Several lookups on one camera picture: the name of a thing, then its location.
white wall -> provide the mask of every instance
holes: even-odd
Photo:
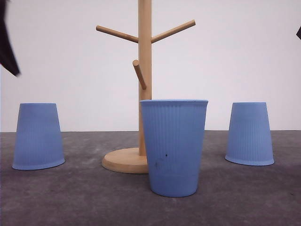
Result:
[[[19,103],[55,102],[62,131],[137,130],[136,0],[12,0],[11,42],[22,71],[1,72],[1,131]],[[300,0],[153,0],[153,99],[208,99],[206,129],[228,129],[231,104],[266,101],[271,129],[301,129]]]

dark cloth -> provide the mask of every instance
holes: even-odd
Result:
[[[17,76],[20,71],[9,42],[8,32],[4,22],[5,10],[6,0],[0,0],[0,64],[13,75]]]
[[[300,27],[299,31],[297,32],[297,36],[299,37],[299,39],[301,39],[301,27]]]

wooden peg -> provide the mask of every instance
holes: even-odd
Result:
[[[99,31],[99,32],[114,35],[116,37],[138,43],[138,38],[137,37],[129,35],[129,34],[125,34],[125,33],[122,33],[122,32],[118,32],[118,31],[112,30],[110,28],[101,27],[101,26],[98,25],[98,26],[96,26],[96,30]]]
[[[173,34],[176,34],[176,33],[178,33],[178,32],[181,32],[181,31],[183,31],[183,30],[185,30],[185,29],[187,29],[187,28],[190,28],[190,27],[192,27],[192,26],[194,26],[194,25],[196,25],[195,20],[191,20],[191,21],[189,21],[189,22],[187,22],[187,23],[184,23],[184,24],[182,24],[182,25],[180,25],[180,26],[177,26],[177,27],[175,27],[175,28],[173,28],[173,29],[170,29],[170,30],[168,30],[167,32],[163,32],[163,33],[161,33],[161,34],[158,34],[158,35],[152,37],[152,38],[151,38],[151,42],[152,42],[152,43],[157,42],[157,41],[159,41],[159,40],[161,40],[161,39],[164,39],[164,38],[166,38],[166,37],[168,37],[168,36],[171,36],[171,35],[173,35]]]
[[[137,77],[138,77],[138,80],[141,84],[142,89],[146,89],[146,84],[145,84],[144,78],[142,76],[141,68],[139,66],[139,61],[134,60],[133,61],[133,66],[134,66],[134,69],[136,71],[136,74],[137,74]]]

ribbed cup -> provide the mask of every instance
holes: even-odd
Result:
[[[64,162],[56,104],[20,104],[13,168],[39,170]]]
[[[140,102],[152,191],[169,197],[195,193],[208,101]]]
[[[233,103],[225,158],[252,166],[274,163],[265,102]]]

upside-down cup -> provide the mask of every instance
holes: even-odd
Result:
[[[265,102],[233,103],[225,159],[252,166],[274,163]]]
[[[12,167],[40,170],[64,162],[56,104],[20,104]]]
[[[142,100],[151,190],[168,197],[196,192],[207,100]]]

